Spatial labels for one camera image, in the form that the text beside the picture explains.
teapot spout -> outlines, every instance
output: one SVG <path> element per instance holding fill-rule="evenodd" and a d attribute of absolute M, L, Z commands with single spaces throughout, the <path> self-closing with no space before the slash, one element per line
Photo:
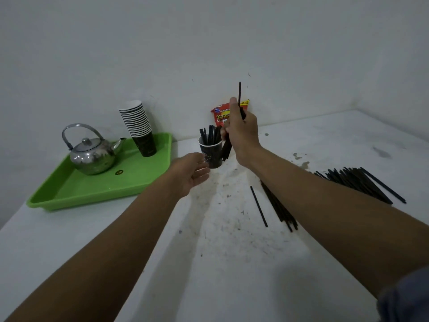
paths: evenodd
<path fill-rule="evenodd" d="M 121 151 L 122 145 L 124 144 L 124 140 L 126 138 L 121 138 L 116 142 L 111 148 L 115 154 Z"/>

person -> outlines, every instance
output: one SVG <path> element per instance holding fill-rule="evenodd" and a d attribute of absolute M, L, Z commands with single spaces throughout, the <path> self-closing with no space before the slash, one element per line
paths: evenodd
<path fill-rule="evenodd" d="M 248 112 L 242 120 L 235 98 L 230 107 L 221 134 L 223 138 L 229 134 L 237 161 L 254 172 L 369 292 L 380 296 L 382 321 L 429 320 L 429 271 L 425 268 L 429 265 L 429 226 L 368 195 L 309 174 L 264 149 L 256 117 Z M 207 180 L 209 171 L 199 153 L 173 161 L 7 321 L 113 321 L 174 206 L 191 188 Z"/>

snack bag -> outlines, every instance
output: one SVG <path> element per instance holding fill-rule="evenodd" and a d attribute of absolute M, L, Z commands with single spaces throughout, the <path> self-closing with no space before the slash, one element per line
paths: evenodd
<path fill-rule="evenodd" d="M 240 106 L 244 108 L 244 110 L 247 111 L 247 106 L 249 105 L 250 100 L 245 100 L 240 103 Z M 229 117 L 229 103 L 222 104 L 218 107 L 215 107 L 211 110 L 211 112 L 214 115 L 214 123 L 216 126 L 223 126 L 223 123 L 228 119 Z"/>

silver teapot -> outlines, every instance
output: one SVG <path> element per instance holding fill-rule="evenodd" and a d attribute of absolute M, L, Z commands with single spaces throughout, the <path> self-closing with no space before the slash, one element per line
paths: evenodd
<path fill-rule="evenodd" d="M 69 127 L 85 127 L 94 132 L 98 138 L 83 138 L 82 142 L 73 147 L 67 140 L 65 131 Z M 67 125 L 61 136 L 70 150 L 70 160 L 76 169 L 86 175 L 95 175 L 108 170 L 115 162 L 115 155 L 121 150 L 123 141 L 126 138 L 121 138 L 115 144 L 111 144 L 105 140 L 101 134 L 93 127 L 75 123 Z"/>

plastic tray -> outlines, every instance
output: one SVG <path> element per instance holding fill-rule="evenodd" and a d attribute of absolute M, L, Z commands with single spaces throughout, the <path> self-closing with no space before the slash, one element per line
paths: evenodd
<path fill-rule="evenodd" d="M 115 164 L 98 175 L 78 172 L 67 156 L 27 205 L 56 210 L 140 193 L 170 165 L 171 135 L 158 133 L 154 139 L 157 153 L 151 157 L 143 157 L 131 138 L 125 140 Z"/>

